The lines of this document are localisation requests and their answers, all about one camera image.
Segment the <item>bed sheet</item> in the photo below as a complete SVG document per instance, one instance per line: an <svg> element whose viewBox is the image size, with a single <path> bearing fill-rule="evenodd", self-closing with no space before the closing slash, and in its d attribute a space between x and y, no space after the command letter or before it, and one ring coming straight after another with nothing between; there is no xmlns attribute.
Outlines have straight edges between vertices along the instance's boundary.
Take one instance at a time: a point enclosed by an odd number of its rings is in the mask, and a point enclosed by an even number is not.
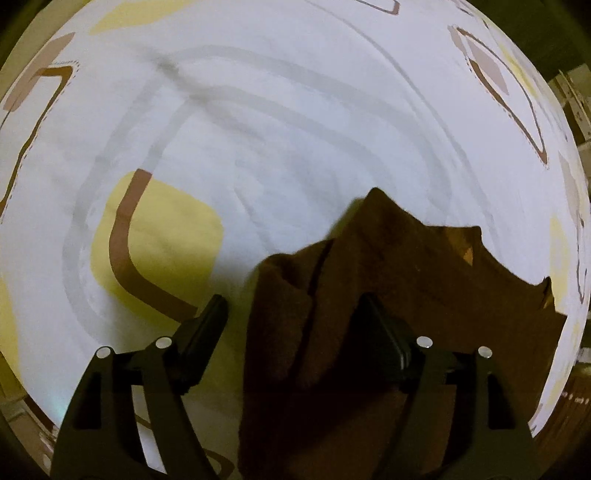
<svg viewBox="0 0 591 480"><path fill-rule="evenodd" d="M0 109L0 350L57 424L98 347L143 348L219 293L229 323L184 403L239 478L256 266L374 186L551 277L568 317L534 434L556 405L589 304L586 178L549 87L468 3L94 0Z"/></svg>

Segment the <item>brown curved stripe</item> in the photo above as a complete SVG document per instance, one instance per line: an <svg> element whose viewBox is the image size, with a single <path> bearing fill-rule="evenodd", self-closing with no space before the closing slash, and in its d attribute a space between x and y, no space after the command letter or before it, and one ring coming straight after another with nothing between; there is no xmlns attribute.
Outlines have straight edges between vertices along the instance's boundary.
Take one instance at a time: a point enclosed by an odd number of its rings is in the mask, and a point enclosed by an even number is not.
<svg viewBox="0 0 591 480"><path fill-rule="evenodd" d="M27 98L39 78L44 76L43 71L49 67L61 51L66 48L68 43L74 37L74 32L68 33L62 37L54 38L48 42L35 56L31 64L22 74L17 84L14 86L4 103L4 110L14 112L21 106Z"/></svg>
<svg viewBox="0 0 591 480"><path fill-rule="evenodd" d="M66 65L63 67L52 67L49 69L45 69L43 71L43 73L41 74L42 77L61 77L61 82L60 82L60 85L57 88L56 92L53 94L53 96L49 100L49 103L45 107L45 110L43 110L43 113L39 117L39 120L37 120L37 123L35 124L35 127L33 128L33 131L31 132L31 135L29 136L29 138L27 138L27 141L24 143L24 145L21 148L21 151L18 153L17 162L14 165L14 168L12 169L12 174L10 176L10 180L8 181L6 193L4 194L4 198L2 198L2 200L0 200L0 217L4 213L4 210L6 209L6 205L8 203L10 193L12 192L12 188L14 187L14 183L17 180L18 169L21 166L22 158L25 155L25 153L27 152L28 148L33 143L33 140L35 139L35 136L37 135L37 131L39 130L39 126L41 125L41 122L43 122L45 115L47 114L49 109L53 106L53 103L56 101L58 95L65 88L66 83L68 83L68 80L70 80L70 77L72 76L73 71L74 71L74 69L71 66Z"/></svg>
<svg viewBox="0 0 591 480"><path fill-rule="evenodd" d="M135 415L135 421L137 421L140 425L143 425L147 429L152 430L151 423L148 422L148 420L144 420L137 414ZM207 455L209 458L214 459L217 463L220 464L221 470L217 475L220 478L220 480L226 480L227 478L229 478L232 472L234 471L234 464L220 453L214 452L212 450L207 450L205 448L203 449L203 451L205 452L205 455Z"/></svg>
<svg viewBox="0 0 591 480"><path fill-rule="evenodd" d="M145 192L152 174L135 171L127 191L117 208L115 222L109 237L109 260L117 282L131 295L177 322L195 317L197 307L171 295L142 276L129 254L129 227L131 218Z"/></svg>
<svg viewBox="0 0 591 480"><path fill-rule="evenodd" d="M499 95L499 93L488 82L488 80L486 79L486 77L482 73L482 70L480 69L480 66L474 60L468 58L468 60L470 61L470 65L471 65L472 69L474 70L474 73L476 73L476 76L478 77L478 79L480 80L480 82L491 93L491 95L495 98L495 100L498 103L500 103L501 106L503 108L505 108L509 112L509 114L511 115L511 117L513 118L513 120L515 121L515 123L518 125L519 128L521 128L521 131L525 134L525 136L527 137L527 139L530 141L531 146L534 147L534 149L537 152L538 156L540 157L540 160L542 161L542 163L544 165L547 165L548 164L548 154L546 152L546 147L544 145L544 137L542 137L542 131L540 130L540 124L538 123L538 117L535 114L534 105L531 103L530 96L527 94L526 90L523 88L523 85L520 84L519 80L517 79L517 77L515 76L515 74L513 73L513 71L507 66L507 64L503 60L501 60L499 58L499 56L495 52L493 52L489 47L487 47L483 42L481 42L478 38L476 38L470 32L468 32L468 31L466 31L466 30L464 30L463 28L460 28L460 27L457 27L457 30L462 35L465 35L466 37L471 38L472 40L478 42L480 45L482 45L484 48L486 48L491 53L491 55L493 55L498 61L500 61L505 66L505 68L507 69L507 71L509 71L510 74L513 75L513 78L517 82L517 85L519 85L520 88L521 88L521 90L523 90L523 93L525 95L525 98L527 98L527 101L530 104L531 113L534 116L535 126L538 129L538 134L540 135L540 140L542 142L542 149L541 150L535 144L533 137L527 131L525 125L521 122L521 120L519 119L519 117L517 117L517 115L514 114L513 110L511 110L511 108L509 107L509 105L507 105L505 103L505 101Z"/></svg>
<svg viewBox="0 0 591 480"><path fill-rule="evenodd" d="M386 10L384 8L376 7L375 5L372 5L368 2L364 2L363 0L356 0L356 1L359 2L360 4L364 4L369 7L375 8L376 10L384 12L385 14L398 15L398 13L400 12L400 2L398 2L398 0L394 0L394 6L392 7L392 10Z"/></svg>

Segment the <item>metal pin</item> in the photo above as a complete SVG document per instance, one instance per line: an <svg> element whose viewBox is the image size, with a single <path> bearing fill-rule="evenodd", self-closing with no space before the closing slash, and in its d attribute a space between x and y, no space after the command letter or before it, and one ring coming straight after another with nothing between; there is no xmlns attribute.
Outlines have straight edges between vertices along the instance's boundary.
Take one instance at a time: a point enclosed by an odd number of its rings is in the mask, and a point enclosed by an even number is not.
<svg viewBox="0 0 591 480"><path fill-rule="evenodd" d="M481 346L478 349L478 354L483 358L490 358L492 357L492 350L487 346Z"/></svg>
<svg viewBox="0 0 591 480"><path fill-rule="evenodd" d="M430 348L433 346L433 340L431 340L429 337L421 336L417 338L417 345L422 346L423 348Z"/></svg>
<svg viewBox="0 0 591 480"><path fill-rule="evenodd" d="M168 348L172 344L173 340L170 337L160 337L158 340L156 340L156 347L162 350Z"/></svg>
<svg viewBox="0 0 591 480"><path fill-rule="evenodd" d="M111 354L111 349L107 346L102 346L96 351L98 358L107 358Z"/></svg>

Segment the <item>brown towel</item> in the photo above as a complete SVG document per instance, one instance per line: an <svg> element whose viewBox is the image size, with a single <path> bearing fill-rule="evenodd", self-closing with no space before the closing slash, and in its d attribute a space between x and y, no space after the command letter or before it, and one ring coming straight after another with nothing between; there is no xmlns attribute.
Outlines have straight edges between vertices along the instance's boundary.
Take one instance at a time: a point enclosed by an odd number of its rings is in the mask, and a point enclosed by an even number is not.
<svg viewBox="0 0 591 480"><path fill-rule="evenodd" d="M372 375L347 336L367 291L443 349L490 347L523 415L534 414L565 321L550 280L516 278L478 227L425 226L373 189L336 239L260 266L246 342L245 479L371 477L406 397ZM448 393L434 402L443 415L426 470L443 457Z"/></svg>

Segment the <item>folded fabric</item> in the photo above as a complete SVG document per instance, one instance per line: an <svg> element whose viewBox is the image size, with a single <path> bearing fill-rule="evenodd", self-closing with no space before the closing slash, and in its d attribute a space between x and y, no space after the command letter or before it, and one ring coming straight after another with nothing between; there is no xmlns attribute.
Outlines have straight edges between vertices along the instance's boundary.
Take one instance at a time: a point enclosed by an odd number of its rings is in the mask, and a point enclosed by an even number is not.
<svg viewBox="0 0 591 480"><path fill-rule="evenodd" d="M260 265L245 355L245 479L371 477L407 396L380 380L349 329L364 292L439 348L490 347L521 414L534 414L565 321L550 279L520 280L478 227L425 226L373 189L337 238ZM434 398L441 422L425 471L441 464L453 399L451 387Z"/></svg>

